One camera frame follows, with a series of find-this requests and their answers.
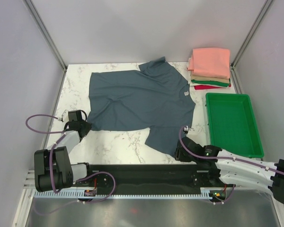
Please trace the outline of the blue-grey t-shirt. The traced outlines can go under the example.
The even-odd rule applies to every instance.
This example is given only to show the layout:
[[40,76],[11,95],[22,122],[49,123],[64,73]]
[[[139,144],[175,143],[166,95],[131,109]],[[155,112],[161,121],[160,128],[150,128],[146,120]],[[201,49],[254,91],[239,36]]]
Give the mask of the blue-grey t-shirt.
[[191,126],[195,103],[188,81],[164,57],[138,70],[93,72],[88,122],[94,131],[149,129],[146,145],[173,155],[178,134]]

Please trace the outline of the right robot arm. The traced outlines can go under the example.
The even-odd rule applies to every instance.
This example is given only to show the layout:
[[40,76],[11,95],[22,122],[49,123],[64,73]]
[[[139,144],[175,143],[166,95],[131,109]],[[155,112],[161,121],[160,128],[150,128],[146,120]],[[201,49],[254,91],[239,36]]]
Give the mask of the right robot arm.
[[201,146],[188,137],[178,140],[174,158],[208,169],[207,180],[212,186],[222,183],[248,187],[270,194],[284,204],[283,159],[277,163],[255,160],[217,146]]

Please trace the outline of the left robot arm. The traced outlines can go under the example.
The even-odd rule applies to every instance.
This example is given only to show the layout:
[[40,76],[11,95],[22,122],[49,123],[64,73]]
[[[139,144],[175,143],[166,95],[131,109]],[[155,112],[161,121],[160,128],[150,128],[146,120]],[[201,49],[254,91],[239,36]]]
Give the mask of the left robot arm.
[[60,138],[46,149],[34,153],[35,188],[38,192],[59,193],[70,188],[75,181],[84,186],[94,182],[94,174],[87,170],[87,163],[72,165],[69,153],[91,130],[83,110],[69,111]]

